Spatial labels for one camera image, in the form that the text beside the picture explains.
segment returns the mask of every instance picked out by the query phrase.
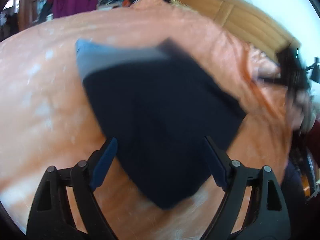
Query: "lamp shade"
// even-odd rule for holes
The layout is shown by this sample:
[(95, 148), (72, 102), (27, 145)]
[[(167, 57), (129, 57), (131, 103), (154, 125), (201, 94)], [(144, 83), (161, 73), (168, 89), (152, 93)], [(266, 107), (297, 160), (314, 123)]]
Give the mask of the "lamp shade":
[(317, 57), (310, 79), (314, 82), (320, 83), (319, 58)]

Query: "purple garment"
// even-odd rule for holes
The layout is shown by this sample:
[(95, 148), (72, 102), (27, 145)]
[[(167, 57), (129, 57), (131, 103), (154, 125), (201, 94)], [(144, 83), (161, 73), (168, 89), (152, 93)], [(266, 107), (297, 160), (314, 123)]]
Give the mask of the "purple garment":
[(97, 9), (98, 0), (54, 0), (53, 18), (89, 12)]

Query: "metal screw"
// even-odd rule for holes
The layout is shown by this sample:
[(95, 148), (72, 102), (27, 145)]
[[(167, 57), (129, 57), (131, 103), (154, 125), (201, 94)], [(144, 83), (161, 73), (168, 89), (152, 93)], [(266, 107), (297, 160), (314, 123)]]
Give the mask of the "metal screw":
[(87, 165), (87, 162), (86, 162), (86, 161), (79, 161), (79, 162), (78, 162), (78, 166), (81, 167), (81, 168), (83, 168), (83, 167), (86, 166), (86, 165)]
[(233, 160), (231, 163), (235, 167), (239, 167), (241, 165), (240, 161), (237, 161), (237, 160)]
[(271, 168), (270, 168), (268, 165), (264, 166), (263, 169), (264, 169), (266, 172), (270, 172), (270, 171), (271, 171)]
[(47, 172), (53, 172), (54, 171), (54, 166), (50, 166), (49, 168), (47, 168)]

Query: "wooden headboard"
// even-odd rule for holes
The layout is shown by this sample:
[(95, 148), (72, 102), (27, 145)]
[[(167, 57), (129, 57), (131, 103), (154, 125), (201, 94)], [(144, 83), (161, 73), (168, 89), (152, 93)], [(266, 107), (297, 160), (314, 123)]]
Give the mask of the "wooden headboard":
[(242, 0), (179, 0), (207, 16), (233, 35), (252, 43), (274, 61), (275, 52), (300, 43), (264, 12)]

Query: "black desk lamp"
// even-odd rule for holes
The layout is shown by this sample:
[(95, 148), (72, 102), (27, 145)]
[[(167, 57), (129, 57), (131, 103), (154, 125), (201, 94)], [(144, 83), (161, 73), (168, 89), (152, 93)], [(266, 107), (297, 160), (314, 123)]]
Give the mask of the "black desk lamp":
[(320, 83), (320, 68), (319, 58), (315, 57), (315, 62), (310, 66), (306, 67), (306, 72), (313, 69), (310, 79), (316, 83)]

